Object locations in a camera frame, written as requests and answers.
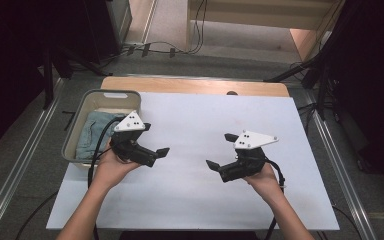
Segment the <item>black metal stand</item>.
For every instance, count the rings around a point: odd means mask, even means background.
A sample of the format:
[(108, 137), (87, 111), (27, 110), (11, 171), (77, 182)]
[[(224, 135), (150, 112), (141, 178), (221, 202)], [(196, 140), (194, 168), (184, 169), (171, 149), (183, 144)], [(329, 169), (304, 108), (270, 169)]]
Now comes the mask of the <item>black metal stand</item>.
[(88, 62), (86, 59), (63, 46), (52, 46), (46, 44), (42, 47), (42, 56), (43, 76), (45, 80), (45, 101), (43, 106), (44, 110), (49, 109), (51, 103), (55, 99), (52, 69), (55, 68), (59, 75), (63, 78), (70, 78), (73, 74), (73, 71), (70, 67), (69, 59), (74, 60), (98, 76), (112, 76), (112, 73), (104, 72), (103, 70), (94, 66), (92, 63)]
[(347, 24), (347, 8), (350, 5), (350, 0), (339, 0), (339, 6), (334, 10), (333, 16), (329, 18), (329, 21), (332, 21), (333, 19), (336, 20), (332, 32), (314, 57), (278, 76), (266, 79), (267, 83), (280, 83), (283, 80), (306, 70), (301, 85), (304, 89), (312, 89), (316, 84), (319, 84), (318, 95), (316, 102), (313, 104), (313, 110), (322, 120), (325, 119), (325, 97), (331, 68), (331, 58), (335, 52), (337, 42)]

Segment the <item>power strip with plugs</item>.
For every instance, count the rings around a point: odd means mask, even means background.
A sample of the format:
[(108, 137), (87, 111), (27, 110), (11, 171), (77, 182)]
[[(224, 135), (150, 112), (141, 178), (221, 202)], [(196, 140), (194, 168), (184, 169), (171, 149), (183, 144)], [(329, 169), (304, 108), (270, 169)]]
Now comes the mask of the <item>power strip with plugs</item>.
[[(164, 45), (167, 47), (167, 50), (157, 50), (154, 49), (155, 45)], [(127, 43), (124, 44), (121, 49), (121, 54), (130, 56), (135, 52), (139, 51), (142, 57), (147, 57), (150, 53), (160, 53), (160, 54), (168, 54), (170, 58), (176, 56), (178, 49), (175, 45), (166, 42), (166, 41), (153, 41), (148, 43)]]

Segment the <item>black cabinet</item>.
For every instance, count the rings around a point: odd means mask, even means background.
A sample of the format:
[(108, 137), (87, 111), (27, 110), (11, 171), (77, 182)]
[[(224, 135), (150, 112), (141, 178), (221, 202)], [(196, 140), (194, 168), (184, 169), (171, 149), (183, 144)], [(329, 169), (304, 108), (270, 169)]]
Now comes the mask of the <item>black cabinet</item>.
[(129, 0), (84, 0), (95, 63), (121, 53), (132, 23)]

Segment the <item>light wooden shelf unit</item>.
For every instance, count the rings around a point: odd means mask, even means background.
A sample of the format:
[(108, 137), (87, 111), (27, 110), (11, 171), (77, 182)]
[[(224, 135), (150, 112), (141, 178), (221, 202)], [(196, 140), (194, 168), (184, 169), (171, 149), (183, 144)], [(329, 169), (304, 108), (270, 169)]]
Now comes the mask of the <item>light wooden shelf unit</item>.
[(309, 60), (327, 31), (333, 29), (346, 0), (208, 0), (199, 13), (199, 0), (187, 0), (187, 23), (194, 14), (210, 22), (287, 28), (298, 54)]

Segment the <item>aluminium floor rail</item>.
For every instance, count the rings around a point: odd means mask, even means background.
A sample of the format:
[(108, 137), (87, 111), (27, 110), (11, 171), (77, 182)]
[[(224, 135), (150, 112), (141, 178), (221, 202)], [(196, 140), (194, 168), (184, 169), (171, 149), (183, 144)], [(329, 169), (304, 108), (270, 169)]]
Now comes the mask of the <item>aluminium floor rail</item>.
[(339, 185), (347, 202), (353, 222), (362, 240), (378, 240), (369, 217), (346, 170), (343, 159), (332, 138), (328, 124), (318, 113), (313, 116), (316, 128), (327, 151)]
[(54, 99), (49, 104), (46, 110), (42, 110), (36, 123), (27, 138), (23, 149), (18, 155), (17, 160), (15, 161), (9, 175), (5, 179), (3, 186), (0, 189), (0, 221), (8, 208), (12, 197), (15, 194), (15, 191), (30, 163), (30, 160), (45, 132), (46, 127), (51, 120), (56, 106), (59, 103), (61, 98), (61, 93), (64, 89), (66, 79), (59, 78), (54, 85)]

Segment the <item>wooden table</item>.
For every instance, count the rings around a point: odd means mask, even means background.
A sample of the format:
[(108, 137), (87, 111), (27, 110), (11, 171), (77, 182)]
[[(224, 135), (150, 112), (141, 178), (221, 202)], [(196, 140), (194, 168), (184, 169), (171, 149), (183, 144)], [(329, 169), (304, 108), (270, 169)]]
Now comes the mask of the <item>wooden table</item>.
[(221, 79), (182, 79), (163, 77), (106, 77), (102, 89), (134, 90), (154, 93), (187, 93), (239, 96), (289, 97), (287, 87), (281, 83), (227, 81)]

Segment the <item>beige plastic basket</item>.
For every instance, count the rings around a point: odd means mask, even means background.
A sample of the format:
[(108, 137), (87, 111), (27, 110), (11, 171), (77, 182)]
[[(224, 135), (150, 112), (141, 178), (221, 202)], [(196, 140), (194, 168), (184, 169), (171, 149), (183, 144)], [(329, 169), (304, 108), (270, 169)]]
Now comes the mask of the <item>beige plastic basket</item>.
[(101, 111), (128, 115), (133, 110), (140, 112), (141, 96), (131, 90), (93, 89), (86, 92), (77, 108), (73, 122), (62, 147), (62, 157), (70, 163), (89, 164), (76, 156), (76, 148), (87, 117), (91, 112)]

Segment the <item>light denim shorts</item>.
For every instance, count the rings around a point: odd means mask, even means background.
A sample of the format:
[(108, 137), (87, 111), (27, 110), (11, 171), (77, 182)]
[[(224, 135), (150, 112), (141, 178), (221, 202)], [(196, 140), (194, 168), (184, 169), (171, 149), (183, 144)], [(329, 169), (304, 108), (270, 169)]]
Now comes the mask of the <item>light denim shorts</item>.
[(122, 113), (113, 114), (99, 111), (89, 113), (77, 143), (76, 158), (91, 160), (97, 145), (99, 145), (99, 153), (104, 151), (107, 141), (114, 133), (115, 126), (124, 117), (125, 114)]

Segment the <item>person's right hand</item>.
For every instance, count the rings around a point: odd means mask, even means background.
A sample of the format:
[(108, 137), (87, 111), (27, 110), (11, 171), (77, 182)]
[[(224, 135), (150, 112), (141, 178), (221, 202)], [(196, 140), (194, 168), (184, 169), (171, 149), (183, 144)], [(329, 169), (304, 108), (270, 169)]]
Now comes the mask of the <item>person's right hand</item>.
[(272, 203), (283, 196), (276, 175), (270, 164), (266, 163), (262, 170), (244, 180), (262, 197), (266, 203)]

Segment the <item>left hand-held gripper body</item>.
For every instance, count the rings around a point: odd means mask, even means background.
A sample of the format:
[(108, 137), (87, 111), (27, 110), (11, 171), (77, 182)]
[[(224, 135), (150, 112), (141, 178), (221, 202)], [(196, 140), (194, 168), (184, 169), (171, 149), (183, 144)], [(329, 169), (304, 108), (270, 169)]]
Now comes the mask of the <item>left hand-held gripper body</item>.
[(152, 167), (157, 153), (142, 147), (138, 139), (144, 131), (144, 122), (136, 111), (124, 117), (114, 128), (110, 147), (122, 162), (135, 162)]

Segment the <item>person's left hand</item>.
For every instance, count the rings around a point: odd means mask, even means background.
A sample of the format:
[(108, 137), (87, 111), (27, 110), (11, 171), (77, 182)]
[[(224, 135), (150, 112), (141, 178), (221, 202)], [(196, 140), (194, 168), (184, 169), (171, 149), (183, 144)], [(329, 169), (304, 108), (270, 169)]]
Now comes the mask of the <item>person's left hand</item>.
[(135, 162), (122, 162), (113, 152), (110, 144), (107, 144), (105, 152), (100, 157), (91, 188), (109, 191), (138, 167), (140, 167), (140, 164)]

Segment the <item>white table mat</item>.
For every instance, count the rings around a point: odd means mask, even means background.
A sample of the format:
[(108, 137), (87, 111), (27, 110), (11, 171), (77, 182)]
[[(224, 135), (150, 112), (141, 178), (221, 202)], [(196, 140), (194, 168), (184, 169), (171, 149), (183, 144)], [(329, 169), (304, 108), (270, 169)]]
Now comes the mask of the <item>white table mat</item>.
[(331, 207), (301, 119), (290, 97), (206, 94), (141, 95), (150, 123), (140, 145), (167, 148), (153, 167), (129, 173), (104, 200), (97, 225), (119, 230), (261, 230), (273, 214), (242, 179), (225, 183), (207, 166), (235, 158), (225, 134), (244, 130), (276, 137), (264, 146), (286, 179), (285, 195), (310, 230), (335, 230)]

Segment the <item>person's dark clothing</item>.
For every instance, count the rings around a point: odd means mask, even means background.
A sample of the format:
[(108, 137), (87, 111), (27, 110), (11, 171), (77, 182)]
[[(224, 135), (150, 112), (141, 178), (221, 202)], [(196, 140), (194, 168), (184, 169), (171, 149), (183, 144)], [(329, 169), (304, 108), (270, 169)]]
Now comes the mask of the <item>person's dark clothing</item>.
[(119, 240), (259, 240), (253, 231), (123, 231)]

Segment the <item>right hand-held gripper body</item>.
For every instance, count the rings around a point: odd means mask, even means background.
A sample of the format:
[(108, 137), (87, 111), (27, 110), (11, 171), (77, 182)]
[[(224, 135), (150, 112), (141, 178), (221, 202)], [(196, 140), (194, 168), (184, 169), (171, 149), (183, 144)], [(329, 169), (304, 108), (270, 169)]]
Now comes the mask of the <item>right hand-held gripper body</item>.
[(218, 173), (223, 182), (252, 176), (259, 173), (268, 161), (262, 147), (278, 141), (276, 136), (244, 130), (233, 143), (236, 159), (220, 166)]

